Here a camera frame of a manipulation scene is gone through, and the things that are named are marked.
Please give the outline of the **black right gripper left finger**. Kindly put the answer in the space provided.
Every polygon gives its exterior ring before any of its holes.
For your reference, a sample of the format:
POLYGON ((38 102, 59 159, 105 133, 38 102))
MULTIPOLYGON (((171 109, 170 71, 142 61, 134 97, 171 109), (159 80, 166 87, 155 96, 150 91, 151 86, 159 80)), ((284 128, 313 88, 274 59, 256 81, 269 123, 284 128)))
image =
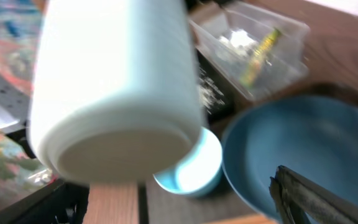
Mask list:
POLYGON ((287 195, 276 178, 270 177, 269 191, 283 224, 311 224, 306 213, 287 195))

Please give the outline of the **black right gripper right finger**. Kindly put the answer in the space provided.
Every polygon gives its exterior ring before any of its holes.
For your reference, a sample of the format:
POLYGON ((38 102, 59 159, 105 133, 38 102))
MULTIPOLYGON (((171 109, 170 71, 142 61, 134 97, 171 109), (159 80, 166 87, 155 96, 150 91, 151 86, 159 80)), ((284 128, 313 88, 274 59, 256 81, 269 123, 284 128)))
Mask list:
POLYGON ((318 223, 358 224, 358 207, 295 171, 278 166, 275 178, 287 195, 318 223))

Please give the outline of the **light blue bowl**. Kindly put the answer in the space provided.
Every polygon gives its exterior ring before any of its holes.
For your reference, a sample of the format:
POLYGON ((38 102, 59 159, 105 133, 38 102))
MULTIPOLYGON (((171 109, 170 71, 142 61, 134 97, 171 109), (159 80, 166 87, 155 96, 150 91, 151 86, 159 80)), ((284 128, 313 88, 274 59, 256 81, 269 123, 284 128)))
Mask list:
POLYGON ((223 148, 218 137, 202 128, 194 148, 173 167, 154 174, 165 191, 186 197, 202 197, 219 184, 223 171, 223 148))

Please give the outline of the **green yellow snack wrapper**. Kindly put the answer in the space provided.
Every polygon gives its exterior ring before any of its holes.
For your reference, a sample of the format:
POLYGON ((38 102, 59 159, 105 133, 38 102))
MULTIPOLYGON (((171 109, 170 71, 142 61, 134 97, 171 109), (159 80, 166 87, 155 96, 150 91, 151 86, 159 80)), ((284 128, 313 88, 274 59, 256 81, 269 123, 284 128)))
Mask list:
POLYGON ((268 54, 276 44, 281 34, 282 33, 278 29, 274 29, 262 39, 257 48, 254 50, 254 53, 251 55, 248 66, 244 74, 241 76, 240 82, 242 85, 247 88, 250 88, 253 85, 262 70, 268 54))

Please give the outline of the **white cup green inside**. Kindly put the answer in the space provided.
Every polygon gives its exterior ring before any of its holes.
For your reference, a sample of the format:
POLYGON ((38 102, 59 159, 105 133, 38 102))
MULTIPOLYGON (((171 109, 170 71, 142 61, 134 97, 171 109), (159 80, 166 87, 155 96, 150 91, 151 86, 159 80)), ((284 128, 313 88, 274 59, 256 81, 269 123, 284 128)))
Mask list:
POLYGON ((81 185, 167 169, 203 125, 183 0, 49 0, 29 113, 36 158, 81 185))

